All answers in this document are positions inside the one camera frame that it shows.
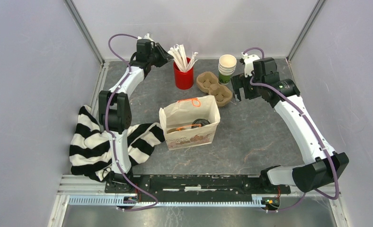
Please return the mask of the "black plastic cup lid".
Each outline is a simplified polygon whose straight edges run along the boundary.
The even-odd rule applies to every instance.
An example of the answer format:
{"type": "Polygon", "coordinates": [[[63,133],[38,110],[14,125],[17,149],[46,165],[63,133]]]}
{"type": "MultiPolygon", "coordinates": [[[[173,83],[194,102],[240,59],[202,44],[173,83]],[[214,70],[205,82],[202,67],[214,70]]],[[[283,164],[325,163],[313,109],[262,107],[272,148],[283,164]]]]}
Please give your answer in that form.
{"type": "Polygon", "coordinates": [[[210,122],[206,119],[196,119],[195,121],[193,121],[191,128],[200,128],[209,124],[210,122]]]}

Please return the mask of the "beige paper gift bag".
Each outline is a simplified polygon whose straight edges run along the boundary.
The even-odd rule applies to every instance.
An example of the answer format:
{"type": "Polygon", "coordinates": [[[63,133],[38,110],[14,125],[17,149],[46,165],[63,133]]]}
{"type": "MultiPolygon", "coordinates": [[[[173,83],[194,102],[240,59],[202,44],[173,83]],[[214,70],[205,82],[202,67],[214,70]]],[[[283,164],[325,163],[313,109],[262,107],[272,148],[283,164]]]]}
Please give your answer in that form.
{"type": "Polygon", "coordinates": [[[214,96],[178,100],[159,110],[161,128],[169,150],[189,148],[212,143],[221,117],[214,96]],[[209,125],[191,128],[196,119],[206,119],[209,125]],[[184,130],[167,134],[172,128],[184,130]]]}

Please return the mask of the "brown pulp cup carrier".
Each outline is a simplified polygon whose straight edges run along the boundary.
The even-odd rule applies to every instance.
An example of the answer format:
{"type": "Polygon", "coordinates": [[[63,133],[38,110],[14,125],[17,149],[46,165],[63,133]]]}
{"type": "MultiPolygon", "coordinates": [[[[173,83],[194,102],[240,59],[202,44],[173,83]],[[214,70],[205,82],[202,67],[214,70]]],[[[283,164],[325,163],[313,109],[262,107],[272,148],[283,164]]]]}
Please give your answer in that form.
{"type": "Polygon", "coordinates": [[[167,131],[167,134],[169,134],[169,133],[173,133],[173,132],[177,132],[177,131],[182,131],[182,130],[184,130],[183,127],[172,128],[172,129],[169,129],[169,130],[167,131]]]}

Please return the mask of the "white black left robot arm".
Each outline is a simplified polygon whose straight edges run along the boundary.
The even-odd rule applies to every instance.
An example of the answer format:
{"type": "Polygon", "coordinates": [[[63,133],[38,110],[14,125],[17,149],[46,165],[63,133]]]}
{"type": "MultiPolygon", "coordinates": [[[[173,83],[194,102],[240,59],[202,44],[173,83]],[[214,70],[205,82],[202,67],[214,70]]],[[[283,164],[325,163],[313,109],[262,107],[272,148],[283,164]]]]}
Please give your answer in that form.
{"type": "Polygon", "coordinates": [[[132,122],[129,97],[146,78],[152,67],[162,67],[173,58],[151,38],[138,37],[136,52],[119,81],[98,96],[98,117],[107,133],[112,151],[112,170],[108,182],[122,192],[134,188],[132,165],[128,156],[127,134],[132,122]]]}

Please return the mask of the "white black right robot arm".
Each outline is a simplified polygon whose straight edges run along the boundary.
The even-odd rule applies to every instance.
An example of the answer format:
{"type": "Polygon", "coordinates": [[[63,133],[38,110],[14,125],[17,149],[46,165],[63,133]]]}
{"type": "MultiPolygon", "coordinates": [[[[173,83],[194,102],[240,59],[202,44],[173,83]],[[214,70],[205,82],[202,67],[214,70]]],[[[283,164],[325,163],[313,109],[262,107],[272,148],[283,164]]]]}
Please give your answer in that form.
{"type": "Polygon", "coordinates": [[[265,193],[278,185],[296,186],[301,192],[315,190],[335,200],[338,179],[349,163],[346,153],[337,153],[321,134],[307,112],[298,87],[292,79],[281,79],[273,58],[243,56],[244,73],[231,78],[234,98],[241,101],[262,98],[281,116],[295,139],[304,164],[272,166],[260,173],[259,187],[265,193]]]}

